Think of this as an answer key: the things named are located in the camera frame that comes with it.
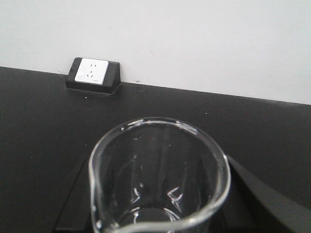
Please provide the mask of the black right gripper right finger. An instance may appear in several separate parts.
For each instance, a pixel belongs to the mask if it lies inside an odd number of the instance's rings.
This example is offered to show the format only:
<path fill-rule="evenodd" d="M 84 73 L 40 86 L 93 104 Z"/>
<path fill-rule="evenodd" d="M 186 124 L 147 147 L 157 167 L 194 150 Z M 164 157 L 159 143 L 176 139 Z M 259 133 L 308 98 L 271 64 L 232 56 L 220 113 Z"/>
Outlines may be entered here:
<path fill-rule="evenodd" d="M 310 209 L 280 194 L 228 157 L 231 186 L 213 218 L 215 233 L 309 233 Z"/>

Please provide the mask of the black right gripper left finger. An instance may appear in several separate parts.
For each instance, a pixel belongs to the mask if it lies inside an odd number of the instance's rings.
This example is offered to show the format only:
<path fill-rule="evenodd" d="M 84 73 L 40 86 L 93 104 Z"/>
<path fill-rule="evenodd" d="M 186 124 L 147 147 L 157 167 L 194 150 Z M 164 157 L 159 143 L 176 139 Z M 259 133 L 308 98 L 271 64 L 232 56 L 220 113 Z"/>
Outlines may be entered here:
<path fill-rule="evenodd" d="M 92 233 L 88 159 L 81 167 L 60 216 L 55 233 Z"/>

